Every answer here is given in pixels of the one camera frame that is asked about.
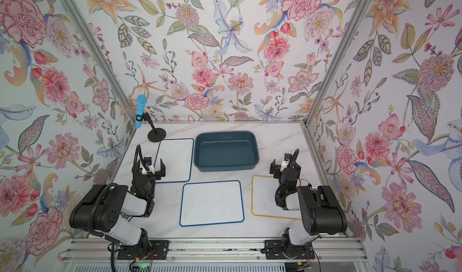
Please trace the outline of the yellow framed whiteboard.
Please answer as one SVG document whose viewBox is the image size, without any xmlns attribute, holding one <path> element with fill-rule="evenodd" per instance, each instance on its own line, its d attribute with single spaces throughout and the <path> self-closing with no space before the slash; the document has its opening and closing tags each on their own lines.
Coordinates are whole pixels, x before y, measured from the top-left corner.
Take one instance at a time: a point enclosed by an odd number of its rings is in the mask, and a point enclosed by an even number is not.
<svg viewBox="0 0 462 272">
<path fill-rule="evenodd" d="M 275 194 L 279 182 L 270 176 L 252 177 L 251 185 L 251 213 L 258 217 L 272 219 L 301 220 L 300 201 L 297 193 L 286 198 L 288 209 L 276 205 Z"/>
</svg>

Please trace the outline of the dark blue framed whiteboard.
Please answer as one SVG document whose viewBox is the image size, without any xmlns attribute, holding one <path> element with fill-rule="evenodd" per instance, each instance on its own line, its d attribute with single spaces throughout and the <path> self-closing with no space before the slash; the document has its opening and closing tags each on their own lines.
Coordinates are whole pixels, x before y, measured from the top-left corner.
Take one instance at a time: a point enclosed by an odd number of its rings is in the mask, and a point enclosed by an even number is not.
<svg viewBox="0 0 462 272">
<path fill-rule="evenodd" d="M 188 182 L 191 179 L 194 140 L 192 138 L 165 139 L 158 148 L 155 170 L 161 168 L 161 161 L 166 166 L 166 176 L 158 183 L 169 184 Z"/>
</svg>

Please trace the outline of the teal plastic storage box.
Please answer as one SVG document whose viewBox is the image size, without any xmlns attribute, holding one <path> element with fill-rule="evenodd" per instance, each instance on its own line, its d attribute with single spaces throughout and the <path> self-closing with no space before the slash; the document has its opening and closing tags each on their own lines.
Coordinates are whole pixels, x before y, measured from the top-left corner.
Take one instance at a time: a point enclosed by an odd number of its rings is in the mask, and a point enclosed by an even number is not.
<svg viewBox="0 0 462 272">
<path fill-rule="evenodd" d="M 256 137 L 250 131 L 199 134 L 193 162 L 201 172 L 252 170 L 259 163 Z"/>
</svg>

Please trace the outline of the bright blue framed whiteboard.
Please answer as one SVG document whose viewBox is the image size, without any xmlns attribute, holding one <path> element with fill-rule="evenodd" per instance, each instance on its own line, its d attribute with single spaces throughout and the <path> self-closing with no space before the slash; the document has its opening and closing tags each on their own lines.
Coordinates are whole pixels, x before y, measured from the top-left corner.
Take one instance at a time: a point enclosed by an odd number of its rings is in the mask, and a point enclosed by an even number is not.
<svg viewBox="0 0 462 272">
<path fill-rule="evenodd" d="M 185 184 L 182 189 L 181 227 L 224 225 L 245 220 L 241 183 L 214 181 Z"/>
</svg>

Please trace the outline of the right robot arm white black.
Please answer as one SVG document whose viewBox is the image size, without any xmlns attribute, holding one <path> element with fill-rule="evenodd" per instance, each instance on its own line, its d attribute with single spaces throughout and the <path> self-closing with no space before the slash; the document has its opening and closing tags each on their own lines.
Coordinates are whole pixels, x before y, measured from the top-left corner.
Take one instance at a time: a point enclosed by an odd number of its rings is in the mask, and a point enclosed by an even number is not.
<svg viewBox="0 0 462 272">
<path fill-rule="evenodd" d="M 313 259 L 316 255 L 312 242 L 323 234 L 336 235 L 346 232 L 347 218 L 332 188 L 311 184 L 303 186 L 297 163 L 299 150 L 285 154 L 281 164 L 271 163 L 269 173 L 279 181 L 274 200 L 284 211 L 300 212 L 302 222 L 285 229 L 280 240 L 265 241 L 262 250 L 268 259 Z"/>
</svg>

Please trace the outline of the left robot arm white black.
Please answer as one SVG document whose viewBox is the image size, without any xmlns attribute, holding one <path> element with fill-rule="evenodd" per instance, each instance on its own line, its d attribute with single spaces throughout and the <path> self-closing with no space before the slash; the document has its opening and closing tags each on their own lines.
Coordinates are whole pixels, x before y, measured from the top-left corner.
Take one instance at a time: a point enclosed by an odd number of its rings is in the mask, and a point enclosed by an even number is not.
<svg viewBox="0 0 462 272">
<path fill-rule="evenodd" d="M 150 217 L 154 206 L 156 182 L 166 175 L 166 166 L 155 171 L 151 157 L 135 150 L 131 186 L 116 183 L 94 185 L 74 207 L 69 224 L 74 229 L 110 241 L 125 253 L 144 258 L 154 253 L 145 229 L 136 227 L 123 218 Z"/>
</svg>

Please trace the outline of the black microphone stand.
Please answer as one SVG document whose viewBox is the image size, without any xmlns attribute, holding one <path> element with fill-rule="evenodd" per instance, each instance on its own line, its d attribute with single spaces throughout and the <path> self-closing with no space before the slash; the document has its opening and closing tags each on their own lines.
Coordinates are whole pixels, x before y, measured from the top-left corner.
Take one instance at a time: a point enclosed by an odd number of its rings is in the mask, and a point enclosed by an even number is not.
<svg viewBox="0 0 462 272">
<path fill-rule="evenodd" d="M 151 130 L 148 132 L 148 140 L 150 142 L 159 143 L 166 138 L 166 131 L 162 128 L 156 128 L 148 113 L 143 114 L 143 120 L 147 122 L 151 127 Z"/>
</svg>

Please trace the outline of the blue microphone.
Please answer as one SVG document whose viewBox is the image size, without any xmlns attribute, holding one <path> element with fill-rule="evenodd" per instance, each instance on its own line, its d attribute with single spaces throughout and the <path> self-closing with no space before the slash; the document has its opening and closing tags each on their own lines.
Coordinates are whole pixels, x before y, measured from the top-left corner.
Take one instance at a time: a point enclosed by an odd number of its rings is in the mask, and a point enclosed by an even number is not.
<svg viewBox="0 0 462 272">
<path fill-rule="evenodd" d="M 135 118 L 135 127 L 137 129 L 141 128 L 141 125 L 144 121 L 144 109 L 147 104 L 147 97 L 145 95 L 138 95 L 137 97 L 137 109 L 136 109 L 136 118 Z"/>
</svg>

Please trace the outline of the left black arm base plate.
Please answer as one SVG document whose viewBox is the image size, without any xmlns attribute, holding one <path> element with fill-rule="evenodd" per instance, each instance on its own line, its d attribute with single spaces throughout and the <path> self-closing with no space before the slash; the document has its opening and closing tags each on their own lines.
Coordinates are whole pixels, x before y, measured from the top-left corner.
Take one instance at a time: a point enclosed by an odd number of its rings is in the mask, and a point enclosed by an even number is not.
<svg viewBox="0 0 462 272">
<path fill-rule="evenodd" d="M 117 260 L 165 260 L 169 244 L 168 240 L 149 240 L 134 246 L 122 246 L 117 253 Z"/>
</svg>

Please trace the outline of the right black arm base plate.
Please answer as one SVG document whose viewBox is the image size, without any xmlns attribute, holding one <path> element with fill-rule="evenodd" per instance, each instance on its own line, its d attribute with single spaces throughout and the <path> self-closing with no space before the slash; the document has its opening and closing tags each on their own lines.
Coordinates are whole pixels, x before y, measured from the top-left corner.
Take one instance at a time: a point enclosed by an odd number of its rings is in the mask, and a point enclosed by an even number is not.
<svg viewBox="0 0 462 272">
<path fill-rule="evenodd" d="M 295 246 L 282 240 L 265 240 L 261 253 L 267 260 L 307 261 L 315 259 L 310 246 Z"/>
</svg>

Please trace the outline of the aluminium mounting rail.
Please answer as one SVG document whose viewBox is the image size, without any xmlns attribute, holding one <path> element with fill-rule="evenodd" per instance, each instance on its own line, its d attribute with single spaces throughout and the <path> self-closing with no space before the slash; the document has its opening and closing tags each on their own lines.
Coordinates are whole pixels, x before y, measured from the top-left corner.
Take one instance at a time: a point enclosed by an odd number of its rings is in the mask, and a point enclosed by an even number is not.
<svg viewBox="0 0 462 272">
<path fill-rule="evenodd" d="M 285 272 L 307 268 L 311 272 L 370 272 L 362 243 L 356 238 L 323 237 L 312 242 L 315 259 L 267 260 L 261 253 L 265 238 L 171 238 L 165 260 L 134 263 L 117 260 L 104 240 L 73 240 L 58 255 L 61 272 Z"/>
</svg>

